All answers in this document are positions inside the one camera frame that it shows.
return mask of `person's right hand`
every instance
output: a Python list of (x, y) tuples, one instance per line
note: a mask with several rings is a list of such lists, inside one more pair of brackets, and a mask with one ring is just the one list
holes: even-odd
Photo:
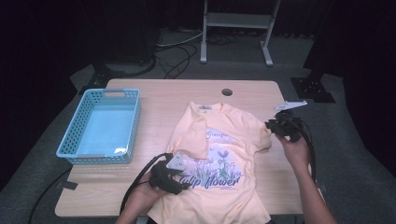
[(305, 140), (300, 137), (297, 142), (292, 143), (284, 136), (277, 134), (276, 138), (280, 141), (283, 148), (285, 149), (285, 156), (294, 172), (309, 172), (308, 165), (310, 162), (310, 154), (308, 144), (305, 142)]

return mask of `gray carpet floor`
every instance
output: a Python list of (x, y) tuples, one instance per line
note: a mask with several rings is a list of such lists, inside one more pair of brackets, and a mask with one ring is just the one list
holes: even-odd
[[(191, 37), (188, 34), (163, 31), (162, 44), (176, 43)], [(306, 56), (312, 46), (310, 38), (272, 36), (269, 50), (274, 61), (267, 67), (260, 49), (263, 36), (230, 37), (227, 45), (208, 45), (207, 64), (200, 64), (199, 43), (192, 43), (197, 53), (180, 79), (245, 79), (273, 80), (287, 101), (301, 101), (292, 84), (291, 77), (307, 77), (303, 69)], [(190, 54), (192, 46), (182, 46)], [(167, 71), (184, 59), (187, 53), (180, 48), (155, 53), (157, 64), (148, 73), (133, 78), (164, 78)], [(181, 71), (172, 70), (171, 75)], [(115, 70), (137, 72), (145, 69), (134, 63), (109, 63)], [(91, 65), (81, 69), (70, 78), (80, 90), (93, 75)], [(343, 80), (325, 75), (322, 84), (330, 92), (335, 104), (314, 103), (294, 110), (310, 127), (317, 153), (317, 177), (327, 205), (339, 223), (396, 223), (396, 179), (364, 148), (347, 111)], [(42, 134), (19, 170), (0, 193), (0, 223), (27, 223), (32, 209), (32, 223), (114, 223), (115, 217), (57, 217), (54, 208), (62, 192), (56, 183), (50, 184), (71, 165), (56, 157), (67, 125), (72, 118), (81, 96), (76, 95), (58, 117)], [(61, 177), (66, 179), (68, 173)], [(39, 201), (39, 196), (48, 187)], [(276, 223), (303, 222), (302, 216), (272, 216)]]

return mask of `white plastic piece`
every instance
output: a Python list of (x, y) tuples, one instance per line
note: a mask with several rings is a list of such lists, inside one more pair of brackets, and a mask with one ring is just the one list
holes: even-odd
[(295, 108), (295, 107), (298, 107), (298, 106), (307, 105), (307, 104), (308, 103), (306, 101), (302, 101), (302, 102), (288, 102), (288, 101), (285, 101), (285, 104), (275, 107), (274, 110), (287, 110), (287, 109), (292, 109), (292, 108)]
[(183, 153), (181, 153), (181, 151), (178, 151), (174, 158), (172, 158), (172, 160), (170, 160), (166, 164), (166, 168), (179, 171), (186, 170), (186, 166), (183, 162)]

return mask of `hand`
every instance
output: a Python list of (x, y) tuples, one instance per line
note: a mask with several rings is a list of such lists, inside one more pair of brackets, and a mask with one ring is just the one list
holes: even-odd
[(285, 137), (277, 134), (276, 138), (280, 141), (283, 148), (285, 149), (285, 156), (294, 172), (309, 172), (308, 165), (310, 162), (310, 154), (308, 144), (305, 142), (305, 140), (300, 137), (297, 142), (292, 143)]
[(133, 223), (141, 214), (147, 213), (152, 205), (168, 192), (162, 189), (154, 189), (149, 185), (151, 173), (142, 176), (139, 185), (131, 192), (125, 208), (116, 223)]

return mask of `yellow t-shirt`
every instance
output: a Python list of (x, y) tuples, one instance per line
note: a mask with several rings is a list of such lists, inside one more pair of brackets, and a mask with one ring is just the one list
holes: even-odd
[(269, 131), (252, 114), (224, 103), (191, 102), (166, 150), (183, 152), (187, 169), (176, 180), (191, 187), (162, 197), (148, 215), (172, 224), (268, 222), (253, 155), (269, 146)]

